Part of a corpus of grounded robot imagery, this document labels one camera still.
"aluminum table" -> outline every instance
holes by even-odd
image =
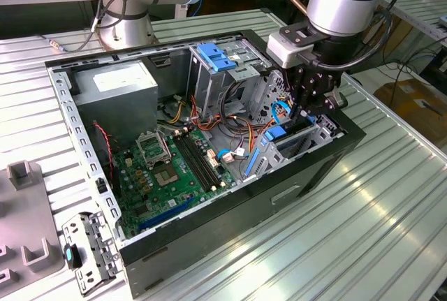
[[[161,41],[282,23],[260,10],[154,23]],[[75,48],[86,31],[51,35]],[[102,51],[93,38],[82,51]],[[0,167],[37,161],[54,221],[95,211],[37,37],[0,41]],[[302,200],[166,279],[139,300],[429,300],[447,277],[447,157],[345,75],[344,112],[366,133]],[[67,265],[3,301],[78,300]],[[124,275],[88,300],[130,300]]]
[[[380,4],[386,7],[390,2],[381,0]],[[447,37],[447,28],[438,23],[447,15],[447,0],[397,0],[391,12],[435,41]]]

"metal bracket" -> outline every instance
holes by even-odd
[[[81,265],[74,272],[83,296],[108,284],[122,270],[112,233],[102,212],[78,214],[62,228],[67,243],[76,247],[80,255]]]
[[[301,23],[280,28],[279,34],[295,47],[306,47],[329,38],[327,34],[309,27],[309,20],[305,20]]]

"wire bundle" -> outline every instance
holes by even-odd
[[[175,115],[175,117],[173,119],[171,119],[170,121],[168,121],[169,124],[174,124],[177,123],[180,119],[180,116],[182,115],[182,108],[186,105],[186,103],[184,101],[179,101],[179,107],[177,110],[177,114]]]
[[[110,180],[112,180],[113,179],[113,162],[112,162],[112,148],[110,147],[109,135],[105,132],[105,130],[99,124],[93,123],[93,126],[95,126],[103,134],[105,143],[107,145],[107,152],[109,155],[109,164],[110,164]]]

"blue plastic clip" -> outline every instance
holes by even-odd
[[[232,69],[237,66],[235,62],[231,61],[224,54],[223,50],[218,48],[213,43],[200,44],[197,46],[197,51],[216,72],[227,71],[228,69]]]

